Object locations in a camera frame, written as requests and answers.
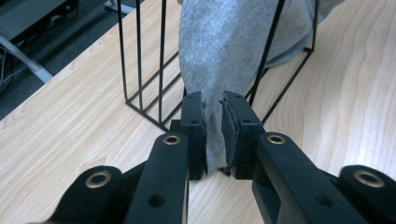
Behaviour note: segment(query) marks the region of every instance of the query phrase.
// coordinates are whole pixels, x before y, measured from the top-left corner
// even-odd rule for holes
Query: gray fabric
[[[277,0],[184,0],[179,61],[187,92],[201,91],[207,104],[209,173],[225,166],[221,134],[224,91],[244,95],[256,75]],[[319,21],[342,0],[321,0]],[[315,0],[286,0],[266,66],[299,54],[312,36]]]

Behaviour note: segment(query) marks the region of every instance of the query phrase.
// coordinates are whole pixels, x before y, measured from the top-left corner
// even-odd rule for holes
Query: light wood surface
[[[176,0],[168,5],[167,58],[177,50],[180,11]],[[160,6],[154,0],[142,6],[146,75],[158,69]],[[317,50],[265,129],[290,136],[332,174],[364,164],[395,179],[395,15],[394,0],[347,0],[337,7],[319,26]],[[134,13],[124,22],[132,92]],[[111,165],[125,172],[147,159],[163,132],[125,105],[119,45],[116,26],[0,121],[0,223],[44,221],[83,171]],[[254,105],[258,114],[268,110],[297,60],[266,76]],[[168,69],[174,74],[177,63]],[[166,105],[181,95],[180,86]],[[262,218],[249,181],[214,174],[191,182],[189,222],[262,223]]]

